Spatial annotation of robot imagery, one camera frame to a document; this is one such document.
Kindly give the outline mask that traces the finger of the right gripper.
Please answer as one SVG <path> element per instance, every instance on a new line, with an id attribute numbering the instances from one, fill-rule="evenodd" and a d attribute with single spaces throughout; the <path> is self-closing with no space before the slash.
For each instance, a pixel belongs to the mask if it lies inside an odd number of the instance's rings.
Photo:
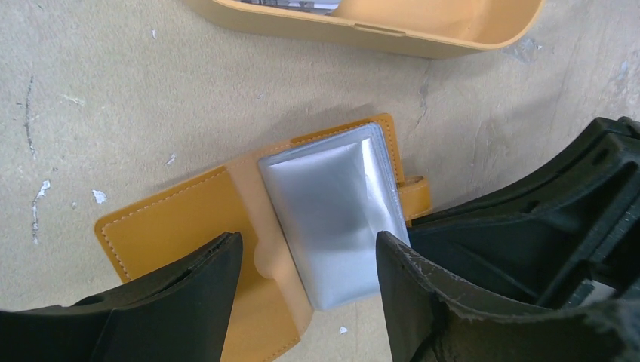
<path id="1" fill-rule="evenodd" d="M 545 308 L 639 296 L 639 124 L 596 118 L 495 192 L 416 219 L 411 246 L 475 285 Z"/>

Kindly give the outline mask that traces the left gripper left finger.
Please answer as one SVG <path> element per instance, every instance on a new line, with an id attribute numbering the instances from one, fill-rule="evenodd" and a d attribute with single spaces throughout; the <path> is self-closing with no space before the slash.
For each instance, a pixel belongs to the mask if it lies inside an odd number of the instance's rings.
<path id="1" fill-rule="evenodd" d="M 1 313 L 3 361 L 219 361 L 242 264 L 239 233 L 63 307 Z"/>

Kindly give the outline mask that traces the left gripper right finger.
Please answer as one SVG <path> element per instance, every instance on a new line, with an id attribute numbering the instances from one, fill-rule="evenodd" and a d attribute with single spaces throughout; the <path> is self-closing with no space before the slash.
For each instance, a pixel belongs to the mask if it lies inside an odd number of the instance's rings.
<path id="1" fill-rule="evenodd" d="M 394 361 L 637 361 L 639 302 L 552 310 L 478 287 L 389 232 L 377 273 Z"/>

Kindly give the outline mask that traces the white credit card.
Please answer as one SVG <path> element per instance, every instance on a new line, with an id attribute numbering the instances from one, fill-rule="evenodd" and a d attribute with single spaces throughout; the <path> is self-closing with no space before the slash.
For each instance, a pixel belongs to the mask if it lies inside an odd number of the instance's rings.
<path id="1" fill-rule="evenodd" d="M 341 0 L 240 0 L 240 2 L 291 11 L 327 15 L 338 8 Z"/>

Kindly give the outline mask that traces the yellow leather card holder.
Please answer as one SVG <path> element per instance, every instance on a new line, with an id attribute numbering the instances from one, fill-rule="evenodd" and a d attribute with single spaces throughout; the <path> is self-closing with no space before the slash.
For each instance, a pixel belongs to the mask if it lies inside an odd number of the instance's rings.
<path id="1" fill-rule="evenodd" d="M 354 121 L 320 130 L 229 161 L 100 218 L 97 240 L 127 283 L 223 232 L 239 232 L 242 266 L 221 358 L 274 360 L 300 341 L 313 309 L 257 162 L 360 126 L 362 121 Z"/>

